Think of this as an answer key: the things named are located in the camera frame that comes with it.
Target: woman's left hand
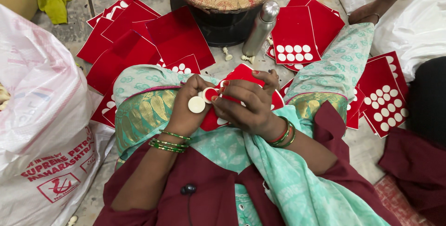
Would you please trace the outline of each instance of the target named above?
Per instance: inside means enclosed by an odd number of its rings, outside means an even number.
[[[273,140],[286,129],[286,122],[271,111],[272,94],[279,87],[278,76],[275,70],[271,73],[255,70],[253,76],[265,82],[263,88],[246,80],[225,81],[220,88],[221,94],[242,101],[246,107],[215,96],[212,100],[215,113],[245,132]]]

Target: black earphone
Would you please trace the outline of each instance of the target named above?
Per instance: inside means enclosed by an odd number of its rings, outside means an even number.
[[[190,206],[190,196],[193,193],[195,193],[196,191],[197,191],[197,187],[195,187],[195,185],[193,185],[191,183],[186,184],[186,186],[181,187],[181,189],[180,189],[180,193],[182,195],[188,195],[187,196],[187,215],[188,215],[188,218],[189,218],[189,225],[190,226],[193,226],[192,225],[192,219],[190,218],[190,207],[189,207]]]

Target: patterned fabric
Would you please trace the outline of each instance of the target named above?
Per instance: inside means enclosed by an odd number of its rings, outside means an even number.
[[[289,104],[274,112],[310,137],[312,117],[324,101],[330,101],[345,119],[347,98],[354,98],[353,89],[364,70],[372,38],[371,23],[345,27],[323,61],[304,67],[296,75],[285,97]],[[166,127],[176,90],[137,93],[155,86],[179,86],[190,76],[153,65],[132,66],[121,73],[114,85],[120,164]],[[213,84],[218,82],[202,77]],[[314,176],[304,159],[292,151],[271,148],[262,138],[230,126],[210,132],[198,129],[192,138],[191,147],[220,167],[240,173],[254,164],[288,225],[388,225],[348,189]],[[261,225],[244,186],[236,184],[235,189],[239,225]]]

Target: steel bottle cap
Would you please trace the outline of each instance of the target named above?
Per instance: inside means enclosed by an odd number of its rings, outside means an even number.
[[[265,22],[273,22],[279,14],[280,6],[276,1],[267,1],[260,11],[260,18]]]

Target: sack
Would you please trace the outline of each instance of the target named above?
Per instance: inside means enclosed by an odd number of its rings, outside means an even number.
[[[0,112],[0,225],[62,226],[114,129],[89,124],[98,100],[52,34],[0,5],[0,44],[0,83],[11,94]]]

